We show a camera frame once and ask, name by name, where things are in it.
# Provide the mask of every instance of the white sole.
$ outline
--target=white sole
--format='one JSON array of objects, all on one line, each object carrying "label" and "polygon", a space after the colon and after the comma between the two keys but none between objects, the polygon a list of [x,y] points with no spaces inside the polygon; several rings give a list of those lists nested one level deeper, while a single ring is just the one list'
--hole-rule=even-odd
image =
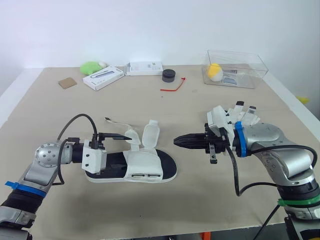
[{"label": "white sole", "polygon": [[123,182],[131,182],[131,183],[147,183],[147,184],[162,184],[162,183],[167,183],[174,178],[176,178],[178,171],[175,172],[175,175],[168,178],[168,179],[163,179],[161,181],[157,182],[148,182],[148,181],[128,181],[125,180],[124,178],[92,178],[89,177],[87,174],[85,174],[86,179],[89,180],[91,183],[95,184],[106,184],[106,183],[123,183]]}]

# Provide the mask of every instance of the white box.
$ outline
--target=white box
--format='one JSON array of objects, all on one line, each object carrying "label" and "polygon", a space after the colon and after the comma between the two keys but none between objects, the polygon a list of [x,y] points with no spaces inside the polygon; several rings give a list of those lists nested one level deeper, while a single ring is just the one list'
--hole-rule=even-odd
[{"label": "white box", "polygon": [[83,82],[93,90],[98,91],[122,78],[124,75],[124,72],[115,66],[108,66],[94,74],[84,77]]},{"label": "white box", "polygon": [[163,70],[160,61],[131,61],[124,67],[127,76],[162,75]]}]

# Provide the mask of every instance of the black wire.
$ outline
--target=black wire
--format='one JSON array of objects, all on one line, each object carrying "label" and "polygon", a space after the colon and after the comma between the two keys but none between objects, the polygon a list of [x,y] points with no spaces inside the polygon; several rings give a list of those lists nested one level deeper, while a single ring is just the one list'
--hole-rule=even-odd
[{"label": "black wire", "polygon": [[64,134],[64,132],[66,131],[66,129],[69,127],[69,125],[70,125],[74,120],[76,120],[76,119],[79,118],[79,117],[86,117],[87,119],[89,119],[89,121],[90,121],[90,123],[92,124],[92,127],[93,127],[93,132],[94,132],[95,134],[98,134],[98,133],[97,133],[97,127],[96,127],[96,124],[95,124],[95,122],[93,121],[93,119],[92,119],[89,115],[87,115],[87,114],[85,114],[85,113],[81,113],[81,114],[78,114],[78,115],[74,116],[74,117],[64,126],[64,128],[61,130],[61,132],[60,132],[60,134],[59,134],[59,136],[58,136],[58,138],[57,138],[57,141],[59,141],[59,140],[61,139],[62,135]]},{"label": "black wire", "polygon": [[63,184],[65,184],[65,181],[64,181],[64,179],[62,177],[62,174],[61,174],[61,158],[62,158],[62,152],[64,150],[64,146],[65,146],[67,141],[68,141],[68,139],[63,140],[63,142],[60,145],[60,149],[59,149],[57,168],[58,168],[58,177],[60,179],[60,182],[55,182],[52,185],[63,185]]},{"label": "black wire", "polygon": [[316,163],[317,163],[317,159],[318,159],[318,155],[317,152],[309,147],[309,146],[303,146],[303,145],[279,145],[279,146],[268,146],[268,147],[263,147],[263,148],[259,148],[257,150],[254,151],[250,151],[250,154],[257,154],[260,152],[264,152],[264,151],[268,151],[268,150],[273,150],[273,149],[305,149],[310,151],[313,154],[313,160],[311,163],[312,168],[315,167]]},{"label": "black wire", "polygon": [[228,151],[231,161],[232,161],[232,166],[233,166],[233,178],[234,178],[234,189],[235,189],[235,194],[240,197],[245,190],[254,187],[254,186],[258,186],[258,185],[265,185],[265,186],[273,186],[276,187],[277,185],[274,183],[270,183],[270,182],[255,182],[255,183],[251,183],[248,184],[246,186],[244,186],[241,190],[239,190],[239,174],[238,174],[238,166],[237,166],[237,161],[235,158],[234,153],[231,151],[229,146],[225,146],[226,150]]},{"label": "black wire", "polygon": [[259,229],[257,234],[255,235],[253,240],[256,240],[256,238],[259,236],[259,234],[265,229],[270,219],[273,217],[273,215],[276,213],[276,211],[280,208],[280,205],[278,204],[275,206],[275,208],[272,210],[272,212],[269,214],[269,216],[266,218],[265,222],[263,223],[262,227]]}]

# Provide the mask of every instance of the table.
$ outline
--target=table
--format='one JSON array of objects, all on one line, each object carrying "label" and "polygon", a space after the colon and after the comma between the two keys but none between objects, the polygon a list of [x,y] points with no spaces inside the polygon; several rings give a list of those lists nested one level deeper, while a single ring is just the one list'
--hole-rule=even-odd
[{"label": "table", "polygon": [[[257,226],[277,204],[279,194],[270,186],[259,186],[237,197],[232,163],[218,154],[210,164],[203,149],[173,145],[187,133],[203,133],[206,112],[217,105],[230,108],[237,101],[257,107],[261,122],[277,125],[293,142],[320,153],[320,144],[277,94],[262,82],[256,89],[206,85],[201,67],[170,66],[176,81],[161,76],[126,76],[93,91],[82,83],[78,68],[45,68],[0,128],[0,183],[17,181],[32,162],[35,149],[54,140],[63,126],[79,113],[89,114],[98,131],[123,134],[125,128],[105,122],[104,117],[128,123],[142,134],[149,119],[159,121],[157,148],[176,161],[177,177],[168,183],[91,183],[79,164],[62,166],[66,184],[53,186],[37,212],[30,229],[35,240],[99,240],[151,237],[218,231]],[[77,85],[62,89],[58,81],[72,77]],[[177,92],[179,79],[186,81]],[[76,120],[65,137],[90,138],[92,127],[84,118]],[[125,141],[107,140],[107,151],[129,149]],[[240,187],[269,182],[264,166],[254,157],[238,158]],[[315,168],[319,176],[320,167]],[[1,200],[11,189],[0,186]],[[280,209],[270,223],[281,223]]]}]

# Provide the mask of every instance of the brown cardboard square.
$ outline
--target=brown cardboard square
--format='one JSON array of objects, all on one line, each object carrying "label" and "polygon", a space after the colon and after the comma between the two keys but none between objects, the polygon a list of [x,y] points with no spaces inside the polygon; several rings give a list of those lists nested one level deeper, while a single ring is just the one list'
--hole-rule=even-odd
[{"label": "brown cardboard square", "polygon": [[58,83],[63,89],[70,88],[70,87],[77,84],[76,81],[71,77],[63,79],[63,80],[59,81]]}]

